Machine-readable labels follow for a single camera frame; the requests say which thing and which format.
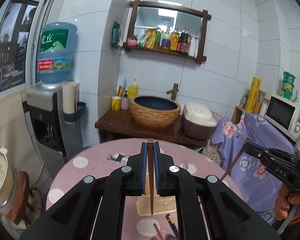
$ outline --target washbasin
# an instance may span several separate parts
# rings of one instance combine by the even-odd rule
[[[147,127],[168,127],[178,119],[181,106],[170,99],[137,96],[129,104],[132,118]]]

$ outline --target human hand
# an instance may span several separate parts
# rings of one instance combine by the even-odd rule
[[[290,204],[300,205],[300,193],[292,193],[289,195],[288,199],[286,199],[288,192],[288,187],[285,184],[282,184],[281,188],[278,191],[278,198],[275,200],[274,205],[274,217],[278,221],[287,218],[287,211],[290,208]],[[296,220],[298,218],[300,218],[300,207],[298,208],[292,220]]]

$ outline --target pink flower print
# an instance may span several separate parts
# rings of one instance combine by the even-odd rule
[[[237,130],[236,126],[232,122],[226,122],[222,124],[223,133],[228,135],[228,138],[231,138],[234,135],[234,131]]]
[[[253,176],[259,179],[263,179],[266,176],[266,166],[262,165],[260,161],[257,163],[257,170],[253,173]]]

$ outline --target soy sauce bottle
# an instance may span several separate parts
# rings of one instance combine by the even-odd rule
[[[182,55],[188,56],[189,43],[188,28],[185,27],[179,37],[178,52]]]

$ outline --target paper towel roll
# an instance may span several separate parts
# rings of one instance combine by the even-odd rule
[[[67,82],[62,85],[63,112],[73,114],[77,110],[77,83]]]

